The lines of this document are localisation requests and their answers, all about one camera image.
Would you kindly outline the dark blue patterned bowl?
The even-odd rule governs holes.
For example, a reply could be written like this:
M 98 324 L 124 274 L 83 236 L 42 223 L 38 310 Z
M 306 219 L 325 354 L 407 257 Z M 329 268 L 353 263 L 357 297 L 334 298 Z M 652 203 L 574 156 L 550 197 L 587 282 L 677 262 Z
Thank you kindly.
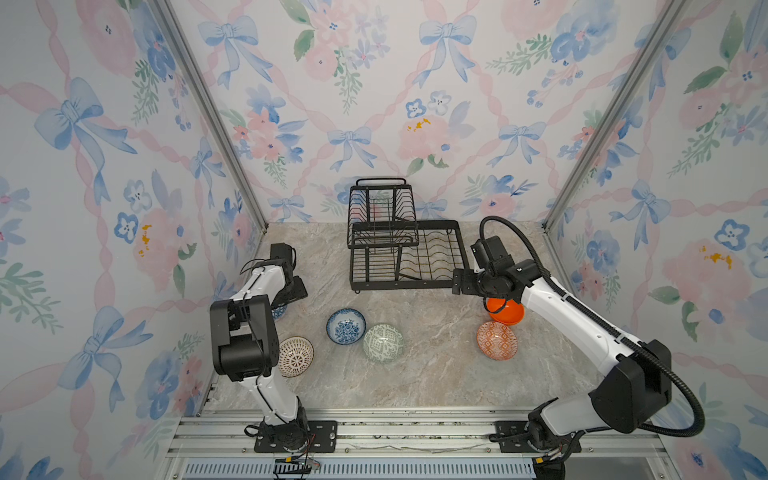
M 282 305 L 282 306 L 279 306 L 279 307 L 276 307 L 276 308 L 272 309 L 271 310 L 272 318 L 275 321 L 279 320 L 280 318 L 282 318 L 285 315 L 286 310 L 287 310 L 287 306 L 286 305 Z

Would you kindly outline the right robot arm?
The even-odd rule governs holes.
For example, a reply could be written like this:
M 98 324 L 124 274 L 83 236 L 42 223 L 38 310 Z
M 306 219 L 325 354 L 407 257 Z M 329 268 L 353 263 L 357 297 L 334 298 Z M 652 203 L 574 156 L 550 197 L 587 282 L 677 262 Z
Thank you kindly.
M 580 433 L 639 429 L 672 400 L 664 374 L 671 363 L 659 341 L 640 341 L 589 310 L 534 259 L 513 260 L 497 236 L 471 247 L 472 269 L 454 272 L 453 291 L 490 302 L 517 303 L 538 314 L 575 345 L 597 368 L 600 383 L 591 391 L 549 400 L 528 415 L 514 436 L 540 452 L 556 449 Z

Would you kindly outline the brown white patterned bowl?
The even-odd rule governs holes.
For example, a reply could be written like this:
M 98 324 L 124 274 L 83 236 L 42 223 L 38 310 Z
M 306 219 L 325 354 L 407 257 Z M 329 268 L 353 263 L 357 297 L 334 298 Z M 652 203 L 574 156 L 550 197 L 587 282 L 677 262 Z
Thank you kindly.
M 304 374 L 314 360 L 314 347 L 305 337 L 294 336 L 280 343 L 278 368 L 285 378 Z

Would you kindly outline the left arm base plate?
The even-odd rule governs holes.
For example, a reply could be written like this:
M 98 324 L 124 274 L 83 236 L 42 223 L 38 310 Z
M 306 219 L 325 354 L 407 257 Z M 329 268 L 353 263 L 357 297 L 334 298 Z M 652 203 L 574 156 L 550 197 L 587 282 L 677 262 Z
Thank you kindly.
M 334 453 L 338 426 L 335 420 L 310 420 L 305 428 L 294 422 L 282 426 L 260 425 L 253 450 L 264 454 Z

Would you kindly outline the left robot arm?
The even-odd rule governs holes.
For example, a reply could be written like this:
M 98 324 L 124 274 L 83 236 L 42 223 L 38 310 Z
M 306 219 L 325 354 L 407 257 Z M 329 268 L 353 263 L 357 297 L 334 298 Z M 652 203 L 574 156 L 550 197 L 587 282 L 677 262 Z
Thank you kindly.
M 296 250 L 270 246 L 270 256 L 255 259 L 243 287 L 209 309 L 215 372 L 241 384 L 255 399 L 262 420 L 254 433 L 265 446 L 297 451 L 309 440 L 309 424 L 299 397 L 279 370 L 280 340 L 273 310 L 307 296 L 294 274 Z

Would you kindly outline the black wire dish rack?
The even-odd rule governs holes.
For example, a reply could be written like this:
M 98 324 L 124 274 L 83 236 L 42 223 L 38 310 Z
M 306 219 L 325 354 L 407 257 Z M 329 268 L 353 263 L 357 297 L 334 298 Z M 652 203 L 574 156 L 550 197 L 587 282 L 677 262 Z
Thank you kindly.
M 349 189 L 349 283 L 356 293 L 451 289 L 454 271 L 468 266 L 459 223 L 419 220 L 412 186 L 373 177 Z

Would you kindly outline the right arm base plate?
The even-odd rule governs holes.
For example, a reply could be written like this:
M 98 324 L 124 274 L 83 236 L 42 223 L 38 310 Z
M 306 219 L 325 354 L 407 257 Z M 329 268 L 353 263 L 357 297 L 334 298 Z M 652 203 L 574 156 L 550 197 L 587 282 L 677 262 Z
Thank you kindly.
M 488 439 L 498 443 L 502 453 L 581 453 L 575 435 L 555 436 L 545 427 L 530 421 L 496 421 Z

